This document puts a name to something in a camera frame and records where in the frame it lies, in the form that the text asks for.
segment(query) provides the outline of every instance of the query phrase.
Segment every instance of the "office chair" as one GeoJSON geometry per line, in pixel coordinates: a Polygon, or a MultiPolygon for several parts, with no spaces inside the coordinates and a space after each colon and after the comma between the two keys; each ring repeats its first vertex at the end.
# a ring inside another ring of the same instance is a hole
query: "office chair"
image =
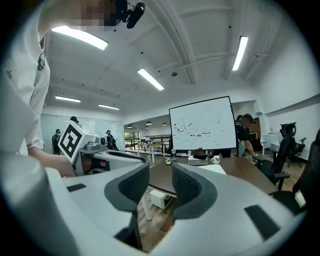
{"type": "Polygon", "coordinates": [[[273,152],[273,162],[268,161],[259,156],[252,156],[256,162],[257,168],[274,184],[278,181],[279,186],[282,186],[284,182],[283,179],[280,179],[283,175],[288,175],[283,173],[283,167],[286,162],[287,156],[289,155],[289,148],[292,143],[292,137],[286,135],[280,143],[279,151],[270,149],[273,152]]]}
{"type": "Polygon", "coordinates": [[[295,136],[297,132],[296,123],[297,122],[280,124],[281,125],[280,133],[282,137],[285,137],[287,135],[290,135],[292,137],[295,136]]]}
{"type": "Polygon", "coordinates": [[[164,153],[172,156],[171,150],[174,148],[174,144],[172,142],[172,137],[169,139],[169,147],[166,148],[166,145],[164,145],[164,153]]]}
{"type": "Polygon", "coordinates": [[[306,140],[306,137],[302,138],[300,141],[302,142],[300,143],[296,143],[295,138],[292,138],[292,144],[291,147],[289,149],[289,162],[288,162],[288,167],[290,167],[290,164],[293,162],[296,162],[300,165],[300,168],[302,167],[301,162],[298,160],[298,158],[296,157],[296,155],[300,156],[302,150],[306,147],[306,145],[304,144],[304,141],[306,140]]]}
{"type": "MultiPolygon", "coordinates": [[[[171,135],[171,138],[169,139],[169,147],[166,148],[166,145],[164,144],[164,153],[170,155],[170,156],[173,156],[171,150],[174,148],[174,144],[173,144],[173,141],[172,141],[172,135],[171,135]]],[[[176,150],[175,151],[176,154],[178,153],[185,153],[185,154],[188,154],[188,150],[176,150]]]]}
{"type": "MultiPolygon", "coordinates": [[[[279,177],[282,180],[289,178],[290,175],[286,174],[279,177]]],[[[317,180],[320,178],[320,129],[317,132],[315,141],[312,142],[308,157],[307,165],[304,168],[298,181],[294,184],[291,191],[281,191],[281,186],[278,187],[279,191],[270,194],[274,199],[289,208],[293,214],[297,215],[302,211],[295,200],[295,194],[300,191],[304,197],[306,205],[310,205],[312,196],[314,195],[314,187],[317,180]]]]}

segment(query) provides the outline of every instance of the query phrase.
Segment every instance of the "wooden floor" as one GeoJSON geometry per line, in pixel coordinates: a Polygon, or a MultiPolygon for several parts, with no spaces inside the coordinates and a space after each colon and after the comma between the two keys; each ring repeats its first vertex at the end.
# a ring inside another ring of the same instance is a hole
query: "wooden floor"
{"type": "MultiPolygon", "coordinates": [[[[272,154],[268,154],[262,156],[263,158],[273,161],[272,154]]],[[[157,163],[164,160],[163,156],[155,155],[154,156],[154,164],[152,164],[152,159],[148,154],[140,154],[143,158],[146,159],[147,163],[150,163],[150,168],[152,168],[157,163]]],[[[290,178],[285,179],[283,183],[282,190],[292,190],[293,185],[299,179],[301,173],[305,169],[306,164],[302,162],[302,167],[299,166],[297,163],[292,163],[290,167],[287,167],[285,164],[284,171],[290,174],[290,178]]],[[[138,226],[139,232],[141,237],[142,248],[145,252],[150,252],[161,240],[162,238],[168,233],[170,228],[173,225],[173,211],[177,208],[177,201],[174,198],[168,207],[163,210],[153,204],[151,204],[150,199],[150,192],[152,188],[148,187],[145,192],[145,195],[148,199],[148,203],[150,204],[150,211],[152,215],[152,220],[148,221],[143,209],[142,204],[138,205],[138,226]]]]}

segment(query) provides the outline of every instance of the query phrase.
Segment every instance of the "cup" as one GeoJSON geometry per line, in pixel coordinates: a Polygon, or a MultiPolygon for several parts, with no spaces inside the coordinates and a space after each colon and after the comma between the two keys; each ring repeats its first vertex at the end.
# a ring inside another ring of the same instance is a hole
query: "cup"
{"type": "Polygon", "coordinates": [[[218,165],[220,163],[220,155],[214,155],[212,158],[211,158],[211,162],[214,163],[215,165],[218,165]]]}

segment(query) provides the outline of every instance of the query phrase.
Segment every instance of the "ceiling light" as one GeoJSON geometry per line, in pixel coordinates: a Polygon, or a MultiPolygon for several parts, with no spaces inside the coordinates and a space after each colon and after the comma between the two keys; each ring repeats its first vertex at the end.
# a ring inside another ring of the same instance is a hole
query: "ceiling light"
{"type": "Polygon", "coordinates": [[[61,96],[55,96],[57,100],[64,100],[64,101],[69,101],[69,102],[81,102],[80,99],[75,99],[75,98],[66,98],[66,97],[61,97],[61,96]]]}
{"type": "Polygon", "coordinates": [[[242,58],[244,56],[244,53],[245,53],[247,43],[248,43],[248,37],[240,36],[238,51],[236,53],[236,57],[235,57],[235,61],[234,61],[234,65],[233,65],[232,71],[238,70],[238,68],[240,66],[240,62],[241,62],[241,60],[242,60],[242,58]]]}
{"type": "Polygon", "coordinates": [[[164,88],[160,83],[156,81],[144,68],[138,70],[138,73],[147,79],[153,86],[155,86],[159,91],[163,90],[164,88]]]}
{"type": "Polygon", "coordinates": [[[79,39],[101,50],[104,50],[108,45],[108,42],[101,40],[100,38],[92,34],[89,34],[79,29],[72,29],[68,26],[58,26],[56,28],[53,28],[52,31],[79,39]]]}
{"type": "Polygon", "coordinates": [[[102,104],[99,104],[99,107],[108,108],[108,109],[112,109],[112,110],[119,110],[119,109],[120,109],[120,108],[118,108],[118,107],[106,106],[106,105],[102,105],[102,104]]]}

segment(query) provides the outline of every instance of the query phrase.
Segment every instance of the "person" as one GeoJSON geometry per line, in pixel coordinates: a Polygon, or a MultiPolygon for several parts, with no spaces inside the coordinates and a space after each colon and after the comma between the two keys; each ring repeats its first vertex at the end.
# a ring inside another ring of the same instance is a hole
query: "person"
{"type": "Polygon", "coordinates": [[[114,136],[111,134],[110,130],[106,131],[106,147],[108,148],[108,150],[119,151],[119,149],[117,148],[117,145],[116,145],[116,140],[115,140],[114,136]]]}
{"type": "MultiPolygon", "coordinates": [[[[237,119],[234,121],[235,125],[235,137],[237,145],[237,156],[244,156],[245,150],[247,149],[251,156],[257,156],[254,152],[254,149],[249,141],[249,134],[245,129],[249,129],[252,123],[255,123],[255,120],[250,114],[238,115],[237,119]]],[[[214,149],[209,151],[209,157],[220,155],[222,158],[231,157],[231,149],[214,149]]]]}
{"type": "MultiPolygon", "coordinates": [[[[50,68],[44,55],[46,34],[53,28],[69,26],[113,26],[119,12],[116,0],[47,0],[44,1],[16,34],[2,64],[1,83],[11,86],[34,114],[33,127],[21,144],[19,153],[36,158],[43,167],[54,168],[62,177],[73,177],[71,163],[64,155],[43,152],[40,117],[47,95],[50,68]]],[[[90,168],[91,159],[84,164],[90,168]]]]}
{"type": "Polygon", "coordinates": [[[249,135],[245,131],[245,129],[249,129],[251,124],[253,123],[255,124],[256,122],[253,119],[252,115],[248,113],[243,115],[241,119],[236,119],[234,121],[238,145],[238,156],[244,155],[245,148],[248,150],[251,156],[257,156],[249,140],[249,135]]]}
{"type": "Polygon", "coordinates": [[[60,155],[60,148],[58,146],[60,141],[60,129],[55,130],[55,135],[52,136],[52,149],[54,155],[60,155]]]}
{"type": "Polygon", "coordinates": [[[71,121],[74,121],[74,122],[77,123],[77,124],[79,124],[79,121],[78,121],[78,119],[77,119],[75,116],[72,116],[72,117],[70,118],[70,120],[71,120],[71,121]]]}

